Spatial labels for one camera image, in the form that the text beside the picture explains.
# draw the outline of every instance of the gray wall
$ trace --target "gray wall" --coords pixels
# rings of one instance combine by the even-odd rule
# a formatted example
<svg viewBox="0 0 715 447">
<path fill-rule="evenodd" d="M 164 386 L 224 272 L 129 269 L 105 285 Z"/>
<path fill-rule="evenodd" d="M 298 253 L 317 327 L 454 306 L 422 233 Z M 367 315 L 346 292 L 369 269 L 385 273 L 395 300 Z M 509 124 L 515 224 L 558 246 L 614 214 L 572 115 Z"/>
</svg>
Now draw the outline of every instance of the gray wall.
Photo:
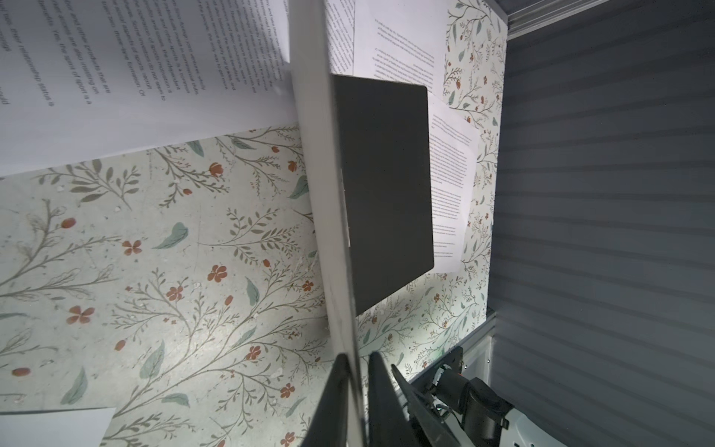
<svg viewBox="0 0 715 447">
<path fill-rule="evenodd" d="M 493 387 L 568 446 L 715 446 L 715 4 L 509 42 Z"/>
</svg>

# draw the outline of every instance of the flower pattern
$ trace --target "flower pattern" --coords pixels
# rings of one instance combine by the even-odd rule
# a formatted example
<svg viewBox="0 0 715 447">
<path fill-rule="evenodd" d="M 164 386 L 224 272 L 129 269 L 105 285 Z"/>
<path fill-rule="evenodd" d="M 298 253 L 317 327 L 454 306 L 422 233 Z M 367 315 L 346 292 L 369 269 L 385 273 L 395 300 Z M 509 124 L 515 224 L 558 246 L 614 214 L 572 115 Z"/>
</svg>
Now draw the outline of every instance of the flower pattern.
<svg viewBox="0 0 715 447">
<path fill-rule="evenodd" d="M 357 317 L 362 372 L 412 378 L 485 317 L 506 25 L 449 11 L 443 100 L 483 143 L 463 268 Z M 28 194 L 0 196 L 0 411 L 113 406 L 106 447 L 299 444 L 333 358 L 305 175 L 285 124 L 3 179 Z"/>
</svg>

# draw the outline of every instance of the leaf pattern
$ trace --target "leaf pattern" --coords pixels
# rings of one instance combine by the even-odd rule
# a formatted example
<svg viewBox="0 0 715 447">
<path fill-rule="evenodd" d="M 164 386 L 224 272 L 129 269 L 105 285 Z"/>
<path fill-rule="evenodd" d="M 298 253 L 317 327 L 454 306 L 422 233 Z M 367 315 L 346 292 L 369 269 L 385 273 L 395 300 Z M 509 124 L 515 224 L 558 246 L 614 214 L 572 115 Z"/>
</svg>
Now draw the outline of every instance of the leaf pattern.
<svg viewBox="0 0 715 447">
<path fill-rule="evenodd" d="M 443 100 L 483 143 L 463 269 L 356 322 L 407 378 L 486 309 L 506 26 L 449 7 Z M 0 196 L 0 411 L 111 402 L 106 447 L 298 445 L 332 365 L 305 175 L 286 124 L 3 179 L 32 193 Z"/>
</svg>

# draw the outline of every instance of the paper sheet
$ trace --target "paper sheet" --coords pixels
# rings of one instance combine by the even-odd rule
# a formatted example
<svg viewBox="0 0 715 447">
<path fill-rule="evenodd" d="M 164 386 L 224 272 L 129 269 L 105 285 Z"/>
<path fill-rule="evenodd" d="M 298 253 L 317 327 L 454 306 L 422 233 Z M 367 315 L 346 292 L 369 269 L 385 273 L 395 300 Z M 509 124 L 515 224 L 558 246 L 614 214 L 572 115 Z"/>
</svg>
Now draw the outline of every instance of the paper sheet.
<svg viewBox="0 0 715 447">
<path fill-rule="evenodd" d="M 98 447 L 114 408 L 0 414 L 0 447 Z"/>
<path fill-rule="evenodd" d="M 283 0 L 0 5 L 0 175 L 297 119 Z"/>
<path fill-rule="evenodd" d="M 477 167 L 479 131 L 428 95 L 434 273 L 457 272 Z"/>
<path fill-rule="evenodd" d="M 352 75 L 355 0 L 325 0 L 325 26 L 330 72 Z"/>
<path fill-rule="evenodd" d="M 420 84 L 440 96 L 447 11 L 434 0 L 359 0 L 354 75 Z"/>
</svg>

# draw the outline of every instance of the floral wallpaper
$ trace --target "floral wallpaper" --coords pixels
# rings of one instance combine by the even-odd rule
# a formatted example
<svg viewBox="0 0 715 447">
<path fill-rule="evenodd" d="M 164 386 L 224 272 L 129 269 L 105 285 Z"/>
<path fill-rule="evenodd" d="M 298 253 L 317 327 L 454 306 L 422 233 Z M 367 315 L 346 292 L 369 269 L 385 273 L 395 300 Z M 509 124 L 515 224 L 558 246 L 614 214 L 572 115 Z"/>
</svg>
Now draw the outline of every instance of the floral wallpaper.
<svg viewBox="0 0 715 447">
<path fill-rule="evenodd" d="M 449 8 L 444 100 L 483 132 L 456 274 L 358 317 L 411 377 L 485 318 L 506 26 Z M 103 445 L 297 446 L 333 357 L 296 125 L 0 180 L 0 411 L 116 407 Z"/>
</svg>

